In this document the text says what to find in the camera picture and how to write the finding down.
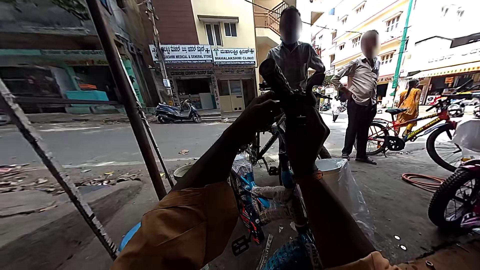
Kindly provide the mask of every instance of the bicycle pedal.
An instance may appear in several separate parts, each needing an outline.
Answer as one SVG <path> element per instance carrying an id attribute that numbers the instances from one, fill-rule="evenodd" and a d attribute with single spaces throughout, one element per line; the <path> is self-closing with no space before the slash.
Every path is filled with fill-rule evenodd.
<path id="1" fill-rule="evenodd" d="M 249 249 L 248 243 L 250 242 L 250 238 L 247 239 L 245 235 L 242 235 L 237 240 L 232 242 L 232 252 L 233 255 L 238 256 L 242 254 L 245 250 Z"/>
<path id="2" fill-rule="evenodd" d="M 270 166 L 270 168 L 268 168 L 268 175 L 278 175 L 278 168 L 275 166 Z"/>

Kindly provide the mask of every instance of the green pole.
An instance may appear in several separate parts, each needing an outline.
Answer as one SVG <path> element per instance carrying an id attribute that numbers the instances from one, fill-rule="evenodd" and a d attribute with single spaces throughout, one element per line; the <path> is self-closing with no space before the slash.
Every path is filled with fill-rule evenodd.
<path id="1" fill-rule="evenodd" d="M 407 41 L 408 31 L 408 19 L 410 18 L 410 12 L 412 10 L 413 0 L 408 3 L 407 17 L 405 19 L 405 27 L 403 28 L 402 41 L 400 42 L 400 52 L 398 53 L 398 60 L 396 61 L 395 75 L 393 77 L 392 88 L 396 88 L 398 85 L 398 77 L 400 76 L 400 65 L 402 64 L 403 50 L 405 49 L 405 43 Z M 396 89 L 393 91 L 393 100 L 395 100 Z"/>

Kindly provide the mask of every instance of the plastic bag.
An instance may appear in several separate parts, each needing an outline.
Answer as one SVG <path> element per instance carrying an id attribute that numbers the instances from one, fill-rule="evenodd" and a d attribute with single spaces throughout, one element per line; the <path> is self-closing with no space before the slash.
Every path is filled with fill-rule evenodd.
<path id="1" fill-rule="evenodd" d="M 367 208 L 363 195 L 353 178 L 346 159 L 333 158 L 317 160 L 318 169 L 324 173 L 323 179 L 352 215 L 357 225 L 371 242 L 374 242 L 375 226 Z"/>
<path id="2" fill-rule="evenodd" d="M 464 156 L 480 156 L 480 119 L 470 119 L 460 122 L 452 138 L 452 142 L 462 147 Z"/>

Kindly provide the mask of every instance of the gray shirt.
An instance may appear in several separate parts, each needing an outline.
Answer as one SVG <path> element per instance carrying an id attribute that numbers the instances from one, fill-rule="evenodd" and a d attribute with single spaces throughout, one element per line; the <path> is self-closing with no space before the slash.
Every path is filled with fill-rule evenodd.
<path id="1" fill-rule="evenodd" d="M 293 89 L 303 89 L 307 86 L 309 67 L 321 73 L 325 72 L 322 60 L 313 47 L 305 42 L 297 41 L 297 46 L 292 51 L 282 43 L 270 49 L 267 58 L 275 60 Z"/>
<path id="2" fill-rule="evenodd" d="M 346 64 L 337 74 L 333 75 L 330 82 L 336 89 L 344 85 L 340 78 L 348 76 L 348 90 L 352 92 L 352 99 L 359 105 L 377 103 L 377 80 L 380 61 L 375 57 L 373 67 L 370 66 L 365 56 L 358 57 Z"/>

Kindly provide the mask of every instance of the orange hose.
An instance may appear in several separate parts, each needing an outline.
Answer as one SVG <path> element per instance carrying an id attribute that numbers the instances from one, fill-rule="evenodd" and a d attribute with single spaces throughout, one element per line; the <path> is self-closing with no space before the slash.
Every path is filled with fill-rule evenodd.
<path id="1" fill-rule="evenodd" d="M 428 179 L 436 183 L 421 182 L 421 181 L 414 180 L 414 178 Z M 418 173 L 404 173 L 402 174 L 402 180 L 429 192 L 435 192 L 435 190 L 439 188 L 443 184 L 443 182 L 445 182 L 444 178 L 418 174 Z"/>

